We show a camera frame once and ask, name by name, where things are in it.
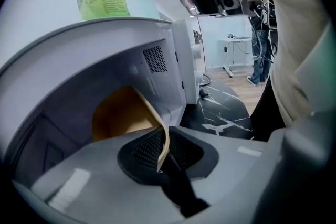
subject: sneaker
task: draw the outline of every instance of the sneaker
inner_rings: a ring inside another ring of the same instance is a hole
[[[255,83],[253,83],[253,81],[251,81],[251,76],[248,76],[246,79],[247,79],[247,81],[248,81],[249,83],[251,83],[253,86],[257,86]]]

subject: white desk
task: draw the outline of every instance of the white desk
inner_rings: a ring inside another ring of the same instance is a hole
[[[241,43],[241,42],[247,42],[247,41],[252,41],[252,38],[250,37],[247,37],[247,38],[223,38],[223,39],[220,39],[226,43],[230,43],[232,42],[233,44],[235,43]],[[228,56],[228,47],[225,46],[226,48],[226,64],[223,65],[223,68],[225,69],[225,71],[228,73],[229,77],[232,78],[234,75],[231,71],[231,68],[230,68],[230,65],[227,61],[227,56]]]

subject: white wall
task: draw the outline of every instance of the white wall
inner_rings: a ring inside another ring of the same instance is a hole
[[[251,27],[246,17],[235,16],[228,18],[199,17],[201,25],[206,69],[222,67],[226,63],[224,47],[228,45],[228,63],[240,66],[242,63],[252,65],[251,42],[243,42],[233,46],[222,39],[228,34],[237,37],[251,37]]]
[[[190,13],[179,0],[155,0],[157,9],[172,21],[188,19]]]
[[[134,17],[159,18],[155,0],[126,0]],[[0,66],[35,39],[81,21],[76,0],[5,0],[0,9]]]
[[[189,19],[187,19],[190,24],[191,24],[191,27],[193,28],[193,30],[196,30],[198,32],[200,32],[200,25],[198,24],[198,21],[197,21],[197,17],[189,17]]]

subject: cable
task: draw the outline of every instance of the cable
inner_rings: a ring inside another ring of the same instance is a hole
[[[204,70],[206,70],[206,66],[205,66],[205,53],[204,53],[204,44],[203,44],[203,36],[202,36],[202,30],[201,30],[201,25],[200,25],[200,21],[199,21],[199,19],[198,19],[198,17],[196,17],[197,18],[197,22],[198,22],[198,27],[200,28],[199,30],[199,33],[200,33],[200,35],[201,35],[201,39],[202,39],[202,49],[203,49],[203,58],[204,58]]]
[[[262,28],[263,28],[263,27],[262,27],[263,24],[264,24],[264,23],[263,23],[262,18],[261,18],[260,35],[261,35],[261,33],[263,32],[263,31],[262,31],[262,30],[263,30],[263,29],[262,29]],[[262,59],[263,57],[264,57],[264,56],[261,54],[261,61],[260,61],[260,65],[259,65],[260,68],[264,68],[264,61],[263,61],[263,59]]]
[[[256,28],[254,27],[251,18],[248,17],[248,20],[250,21],[250,24],[252,25],[253,32],[254,32],[254,34],[256,35],[257,42],[259,43],[259,48],[260,48],[259,56],[258,56],[257,58],[255,58],[254,56],[252,56],[253,61],[257,61],[257,60],[259,60],[259,59],[261,58],[261,54],[262,54],[261,41],[260,41],[260,39],[259,39],[259,36],[257,35],[257,30],[256,30]]]
[[[271,59],[268,59],[267,57],[263,56],[263,59],[266,61],[269,61],[270,63],[273,63],[273,61]]]
[[[204,77],[207,77],[209,81],[206,82],[206,83],[200,83],[199,86],[206,86],[206,85],[209,85],[209,84],[210,84],[210,81],[211,81],[210,77],[209,77],[208,75],[206,75],[206,74],[203,74],[203,76],[204,76]]]
[[[243,50],[238,46],[237,43],[236,43],[236,46],[238,47],[238,49],[240,49],[240,50],[242,51],[242,53],[244,53],[244,54],[250,54],[249,52],[245,52],[245,51],[243,51]]]

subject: white appliance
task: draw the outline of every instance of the white appliance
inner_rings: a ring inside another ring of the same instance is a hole
[[[59,163],[92,141],[94,110],[121,86],[137,88],[166,125],[179,125],[187,102],[197,102],[199,87],[191,41],[181,26],[186,23],[90,20],[43,36],[18,52],[0,69],[1,158],[14,156],[27,132],[42,132],[41,147],[52,148],[44,158],[50,165]],[[38,152],[32,148],[18,167],[40,158]],[[45,168],[36,169],[37,177]]]

